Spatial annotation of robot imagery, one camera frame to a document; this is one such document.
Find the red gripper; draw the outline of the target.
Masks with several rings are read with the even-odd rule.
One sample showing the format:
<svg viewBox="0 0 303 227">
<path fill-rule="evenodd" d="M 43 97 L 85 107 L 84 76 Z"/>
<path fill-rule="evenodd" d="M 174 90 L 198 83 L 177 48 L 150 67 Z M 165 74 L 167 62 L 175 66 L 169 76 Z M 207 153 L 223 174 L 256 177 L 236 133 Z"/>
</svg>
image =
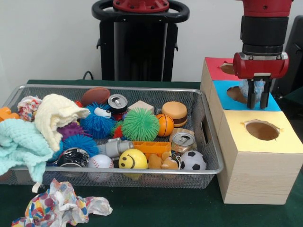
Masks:
<svg viewBox="0 0 303 227">
<path fill-rule="evenodd" d="M 286 52 L 275 56 L 246 55 L 237 52 L 233 58 L 233 69 L 235 75 L 240 79 L 248 79 L 247 107 L 255 107 L 255 82 L 254 78 L 269 77 L 270 79 L 282 78 L 289 66 L 289 58 Z M 270 93 L 270 79 L 263 79 L 264 89 L 260 98 L 260 108 L 268 106 Z"/>
</svg>

